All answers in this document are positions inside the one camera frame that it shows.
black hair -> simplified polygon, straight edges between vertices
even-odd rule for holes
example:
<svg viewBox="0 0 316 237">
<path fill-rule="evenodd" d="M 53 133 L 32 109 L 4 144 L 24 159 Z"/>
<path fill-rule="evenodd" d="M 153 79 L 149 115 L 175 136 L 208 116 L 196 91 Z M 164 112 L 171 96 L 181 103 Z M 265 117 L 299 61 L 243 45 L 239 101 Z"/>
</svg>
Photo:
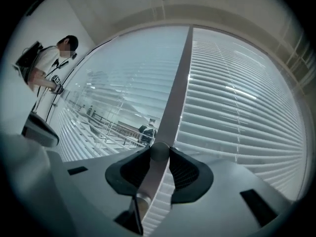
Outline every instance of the black hair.
<svg viewBox="0 0 316 237">
<path fill-rule="evenodd" d="M 70 45 L 70 50 L 75 51 L 78 47 L 78 44 L 79 44 L 79 41 L 78 41 L 76 36 L 68 35 L 68 36 L 64 37 L 63 39 L 61 39 L 60 41 L 58 41 L 57 44 L 64 42 L 64 40 L 66 40 L 66 39 L 69 39 L 68 44 Z"/>
</svg>

white t-shirt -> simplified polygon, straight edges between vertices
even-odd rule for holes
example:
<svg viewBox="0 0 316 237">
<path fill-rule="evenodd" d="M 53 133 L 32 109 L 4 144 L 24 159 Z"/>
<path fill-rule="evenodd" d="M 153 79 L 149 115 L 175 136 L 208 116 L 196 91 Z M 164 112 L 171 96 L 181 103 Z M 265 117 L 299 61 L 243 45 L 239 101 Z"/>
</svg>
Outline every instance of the white t-shirt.
<svg viewBox="0 0 316 237">
<path fill-rule="evenodd" d="M 51 66 L 54 62 L 60 57 L 60 51 L 56 46 L 49 47 L 48 49 L 44 50 L 43 52 L 39 53 L 35 61 L 34 68 L 37 68 L 43 71 L 46 75 L 48 74 Z M 37 95 L 39 90 L 39 86 L 35 85 L 33 92 Z"/>
</svg>

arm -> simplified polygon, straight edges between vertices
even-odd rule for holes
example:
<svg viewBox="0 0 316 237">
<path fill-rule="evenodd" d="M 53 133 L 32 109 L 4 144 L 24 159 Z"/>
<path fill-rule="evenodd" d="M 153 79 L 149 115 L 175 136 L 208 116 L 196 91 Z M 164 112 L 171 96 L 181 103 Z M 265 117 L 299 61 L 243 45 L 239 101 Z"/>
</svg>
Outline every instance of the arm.
<svg viewBox="0 0 316 237">
<path fill-rule="evenodd" d="M 43 86 L 50 88 L 51 90 L 56 89 L 56 84 L 50 80 L 45 79 L 45 73 L 37 68 L 34 68 L 30 74 L 28 84 L 31 90 L 34 90 L 34 85 Z"/>
</svg>

ceiling light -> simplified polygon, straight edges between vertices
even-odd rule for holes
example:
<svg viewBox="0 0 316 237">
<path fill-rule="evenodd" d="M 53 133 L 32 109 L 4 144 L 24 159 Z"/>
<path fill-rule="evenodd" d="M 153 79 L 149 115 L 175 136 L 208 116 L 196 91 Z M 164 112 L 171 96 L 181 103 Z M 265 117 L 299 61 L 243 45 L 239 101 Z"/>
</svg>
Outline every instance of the ceiling light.
<svg viewBox="0 0 316 237">
<path fill-rule="evenodd" d="M 230 87 L 228 87 L 228 86 L 226 86 L 226 88 L 227 88 L 227 89 L 230 89 L 230 90 L 233 90 L 233 91 L 235 91 L 235 92 L 238 92 L 238 93 L 240 93 L 240 94 L 243 94 L 243 95 L 245 95 L 245 96 L 248 96 L 248 97 L 250 97 L 250 98 L 252 98 L 252 99 L 257 99 L 255 96 L 252 96 L 252 95 L 250 95 L 250 94 L 248 94 L 248 93 L 242 92 L 241 90 L 233 89 L 233 88 L 230 88 Z"/>
</svg>

wall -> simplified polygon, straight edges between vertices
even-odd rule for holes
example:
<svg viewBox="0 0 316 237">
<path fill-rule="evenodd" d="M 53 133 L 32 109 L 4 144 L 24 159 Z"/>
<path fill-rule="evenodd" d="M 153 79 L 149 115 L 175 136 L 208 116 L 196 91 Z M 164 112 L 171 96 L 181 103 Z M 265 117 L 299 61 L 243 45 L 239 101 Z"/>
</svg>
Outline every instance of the wall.
<svg viewBox="0 0 316 237">
<path fill-rule="evenodd" d="M 66 35 L 75 35 L 79 39 L 79 47 L 77 49 L 77 58 L 74 61 L 70 60 L 67 66 L 54 73 L 63 81 L 76 63 L 95 47 L 95 43 L 82 26 L 67 0 L 46 0 L 31 16 L 23 18 L 10 41 L 4 59 L 6 62 L 14 64 L 21 56 L 23 50 L 30 47 L 34 42 L 39 41 L 46 47 L 55 45 Z M 42 118 L 46 118 L 53 97 L 53 94 L 47 93 L 41 101 L 38 114 Z"/>
</svg>

